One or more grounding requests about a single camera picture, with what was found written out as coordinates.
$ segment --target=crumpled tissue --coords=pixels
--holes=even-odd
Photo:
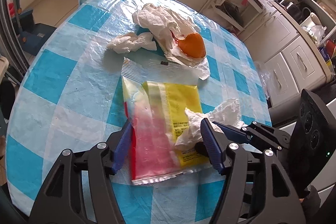
[[[170,9],[154,6],[151,3],[145,4],[142,10],[133,13],[132,18],[135,24],[151,31],[168,60],[199,69],[202,80],[210,76],[208,59],[187,56],[172,36],[173,33],[175,38],[183,39],[188,34],[200,31],[190,18],[185,19]]]
[[[190,109],[185,108],[185,115],[188,117],[189,128],[186,128],[182,134],[177,138],[175,142],[175,148],[180,151],[186,151],[192,149],[196,143],[202,141],[201,135],[201,121],[204,118],[208,118],[212,128],[215,131],[223,131],[215,125],[214,121],[225,125],[231,125],[233,127],[241,129],[243,126],[247,126],[241,120],[239,99],[230,98],[220,105],[218,105],[213,111],[204,113],[195,113]]]
[[[139,35],[129,32],[113,38],[106,48],[112,49],[116,53],[135,52],[141,47],[150,51],[156,51],[156,43],[152,39],[153,35],[150,32],[144,32]]]

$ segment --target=checkered tablecloth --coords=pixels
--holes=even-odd
[[[54,161],[65,148],[90,149],[120,130],[126,120],[121,67],[165,60],[162,50],[129,54],[105,50],[108,41],[138,33],[132,13],[145,3],[166,6],[191,17],[201,28],[211,77],[199,81],[203,112],[228,98],[239,98],[242,120],[271,125],[263,89],[244,44],[213,21],[175,0],[87,0],[50,37],[29,68],[11,113],[6,171],[13,203],[29,215]],[[128,160],[114,177],[113,190],[127,224],[208,223],[224,177],[213,168],[149,186],[133,186]],[[83,172],[83,192],[95,219]]]

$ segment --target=table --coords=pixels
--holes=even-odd
[[[50,37],[29,68],[13,107],[6,145],[7,181],[12,201],[29,215],[44,178],[59,153],[88,150],[120,130],[126,120],[121,67],[165,60],[162,50],[129,54],[106,51],[108,41],[135,25],[132,13],[145,3],[164,5],[201,28],[211,77],[199,80],[204,113],[228,98],[239,98],[242,120],[271,125],[260,79],[244,44],[213,21],[175,0],[87,0]],[[111,177],[127,224],[208,223],[224,177],[213,168],[155,185],[134,186],[129,161]],[[87,172],[83,192],[94,220]]]

